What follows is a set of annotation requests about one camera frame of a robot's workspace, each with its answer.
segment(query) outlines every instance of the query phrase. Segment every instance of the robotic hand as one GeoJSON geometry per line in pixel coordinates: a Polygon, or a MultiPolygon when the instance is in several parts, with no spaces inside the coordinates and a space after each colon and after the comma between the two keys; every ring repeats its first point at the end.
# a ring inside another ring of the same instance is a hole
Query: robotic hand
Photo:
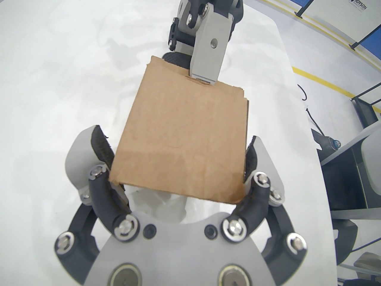
{"type": "Polygon", "coordinates": [[[79,134],[66,158],[82,204],[54,250],[81,285],[279,286],[301,265],[306,241],[294,232],[283,184],[259,137],[246,151],[245,198],[230,215],[191,224],[131,212],[123,187],[108,181],[113,157],[95,125],[79,134]],[[111,234],[101,251],[91,236],[97,218],[111,234]],[[249,236],[264,219],[272,236],[261,253],[249,236]]]}
{"type": "Polygon", "coordinates": [[[163,59],[187,68],[190,76],[214,84],[227,42],[243,17],[242,0],[181,0],[163,59]]]}

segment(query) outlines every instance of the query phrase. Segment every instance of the bolt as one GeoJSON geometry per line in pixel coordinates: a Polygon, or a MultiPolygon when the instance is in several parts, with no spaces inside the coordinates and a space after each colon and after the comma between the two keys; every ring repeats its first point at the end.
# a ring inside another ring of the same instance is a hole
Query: bolt
{"type": "Polygon", "coordinates": [[[134,224],[129,220],[122,220],[119,225],[120,234],[126,236],[134,228],[134,224]]]}
{"type": "Polygon", "coordinates": [[[192,20],[192,14],[189,14],[188,15],[188,18],[187,18],[187,25],[189,25],[189,23],[191,22],[192,20]]]}
{"type": "Polygon", "coordinates": [[[271,196],[276,199],[277,201],[281,200],[282,199],[282,196],[280,195],[280,193],[278,193],[277,190],[272,190],[271,191],[271,196]]]}
{"type": "Polygon", "coordinates": [[[268,177],[265,173],[259,173],[257,176],[257,181],[261,184],[264,185],[268,183],[268,177]]]}
{"type": "Polygon", "coordinates": [[[210,42],[210,46],[211,46],[213,49],[215,49],[215,48],[217,47],[217,45],[218,45],[218,41],[217,41],[217,39],[213,38],[213,39],[211,40],[211,42],[210,42]]]}
{"type": "Polygon", "coordinates": [[[96,176],[99,176],[100,174],[102,173],[102,167],[101,166],[97,166],[95,167],[92,171],[91,171],[91,175],[96,177],[96,176]]]}
{"type": "Polygon", "coordinates": [[[81,195],[82,199],[87,200],[90,197],[90,192],[89,190],[86,190],[85,192],[82,193],[81,195]]]}
{"type": "Polygon", "coordinates": [[[65,250],[69,246],[69,244],[70,240],[68,236],[61,237],[57,242],[58,249],[62,251],[65,250]]]}
{"type": "Polygon", "coordinates": [[[204,18],[205,15],[207,14],[207,12],[208,12],[208,4],[205,4],[205,7],[204,7],[204,9],[203,9],[203,11],[202,11],[201,16],[204,18]]]}
{"type": "Polygon", "coordinates": [[[291,240],[292,247],[297,251],[302,251],[305,247],[303,246],[303,241],[299,237],[295,237],[291,240]]]}
{"type": "Polygon", "coordinates": [[[238,236],[242,233],[242,226],[237,220],[231,220],[229,223],[229,232],[233,236],[238,236]]]}

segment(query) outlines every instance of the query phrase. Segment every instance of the cardboard piece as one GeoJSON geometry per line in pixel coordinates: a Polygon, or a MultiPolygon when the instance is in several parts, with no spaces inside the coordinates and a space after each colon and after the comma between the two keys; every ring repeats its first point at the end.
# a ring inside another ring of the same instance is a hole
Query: cardboard piece
{"type": "Polygon", "coordinates": [[[110,181],[235,204],[243,185],[248,100],[152,57],[122,133],[110,181]]]}

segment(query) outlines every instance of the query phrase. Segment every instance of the white tabletop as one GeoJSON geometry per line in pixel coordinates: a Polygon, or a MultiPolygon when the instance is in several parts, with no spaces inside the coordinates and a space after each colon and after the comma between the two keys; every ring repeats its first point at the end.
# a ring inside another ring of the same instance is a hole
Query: white tabletop
{"type": "MultiPolygon", "coordinates": [[[[2,285],[76,285],[53,252],[80,204],[65,175],[65,156],[75,137],[94,124],[101,125],[116,149],[146,64],[152,55],[168,51],[179,1],[0,4],[2,285]]],[[[309,247],[287,285],[336,285],[332,224],[316,148],[270,18],[245,7],[219,80],[245,90],[248,141],[252,135],[263,140],[285,185],[284,205],[295,231],[309,247]]],[[[164,207],[159,199],[144,201],[143,195],[142,203],[138,196],[131,198],[137,209],[155,214],[159,208],[161,218],[170,215],[171,206],[185,204],[185,198],[175,196],[164,207]]],[[[188,199],[185,208],[183,222],[232,210],[196,199],[188,199]]],[[[109,234],[99,224],[93,232],[103,246],[109,234]]],[[[268,236],[264,224],[253,239],[262,249],[268,236]]]]}

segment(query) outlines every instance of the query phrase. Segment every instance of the screw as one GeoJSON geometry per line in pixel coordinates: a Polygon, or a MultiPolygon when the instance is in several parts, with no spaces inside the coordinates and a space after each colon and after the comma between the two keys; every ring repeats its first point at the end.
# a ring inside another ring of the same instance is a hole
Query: screw
{"type": "Polygon", "coordinates": [[[291,240],[292,247],[297,251],[302,251],[305,247],[303,246],[303,241],[299,237],[295,237],[291,240]]]}
{"type": "Polygon", "coordinates": [[[217,41],[217,39],[213,38],[213,39],[211,40],[211,42],[210,42],[210,46],[211,46],[213,49],[215,49],[215,48],[217,47],[217,45],[218,45],[218,41],[217,41]]]}
{"type": "Polygon", "coordinates": [[[70,240],[68,236],[61,237],[57,242],[58,249],[61,251],[64,251],[69,246],[69,244],[70,240]]]}
{"type": "Polygon", "coordinates": [[[191,22],[192,20],[192,14],[189,14],[188,15],[188,18],[187,18],[187,25],[189,25],[189,23],[191,22]]]}
{"type": "Polygon", "coordinates": [[[272,190],[271,191],[271,196],[276,199],[276,200],[281,200],[282,199],[282,196],[280,195],[280,193],[278,193],[277,190],[272,190]]]}
{"type": "Polygon", "coordinates": [[[229,223],[229,232],[233,236],[238,236],[242,233],[242,226],[237,220],[231,220],[229,223]]]}
{"type": "Polygon", "coordinates": [[[203,11],[202,11],[201,16],[204,18],[205,15],[207,14],[207,12],[208,12],[208,4],[205,4],[205,7],[204,7],[204,9],[203,9],[203,11]]]}
{"type": "Polygon", "coordinates": [[[264,172],[258,173],[255,178],[261,185],[268,183],[268,177],[264,172]]]}
{"type": "Polygon", "coordinates": [[[134,228],[134,224],[129,220],[122,220],[119,225],[120,234],[126,236],[134,228]]]}
{"type": "Polygon", "coordinates": [[[101,166],[97,166],[95,167],[92,171],[91,171],[91,175],[96,177],[96,176],[99,176],[100,174],[102,173],[102,167],[101,166]]]}
{"type": "Polygon", "coordinates": [[[74,234],[66,231],[59,235],[57,238],[57,251],[58,255],[68,253],[74,245],[74,234]]]}

